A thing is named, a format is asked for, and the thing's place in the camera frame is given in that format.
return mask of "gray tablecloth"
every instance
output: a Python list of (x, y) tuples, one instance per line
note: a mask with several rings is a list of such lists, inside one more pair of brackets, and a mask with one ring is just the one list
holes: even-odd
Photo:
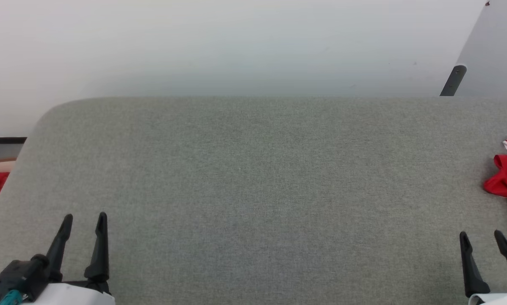
[(465, 304), (458, 234), (507, 291), (486, 193), (507, 101), (106, 98), (58, 106), (0, 196), (0, 271), (75, 220), (81, 280), (108, 213), (129, 304)]

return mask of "gray table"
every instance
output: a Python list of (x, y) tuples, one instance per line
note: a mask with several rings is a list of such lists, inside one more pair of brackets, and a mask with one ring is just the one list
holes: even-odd
[(482, 190), (507, 101), (107, 98), (58, 106), (0, 196), (0, 271), (75, 221), (81, 280), (109, 219), (110, 290), (129, 304), (464, 304), (458, 234), (507, 291)]

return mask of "gray fabric surface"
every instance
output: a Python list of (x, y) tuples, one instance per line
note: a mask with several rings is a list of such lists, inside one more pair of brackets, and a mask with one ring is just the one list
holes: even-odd
[(108, 98), (59, 106), (0, 196), (0, 271), (75, 220), (81, 280), (98, 213), (129, 304), (465, 304), (466, 230), (493, 291), (507, 199), (482, 190), (507, 101)]

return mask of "white wall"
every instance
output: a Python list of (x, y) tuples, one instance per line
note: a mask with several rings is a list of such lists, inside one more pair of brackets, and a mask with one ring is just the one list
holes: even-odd
[(458, 60), (468, 71), (457, 96), (507, 98), (507, 0), (490, 3)]
[(105, 95), (436, 96), (483, 0), (0, 0), (0, 136)]

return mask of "teal cable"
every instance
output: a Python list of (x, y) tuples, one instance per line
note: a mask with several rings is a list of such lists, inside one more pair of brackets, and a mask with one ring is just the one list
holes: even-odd
[(0, 305), (18, 305), (23, 301), (22, 294), (18, 290), (11, 290), (1, 300)]

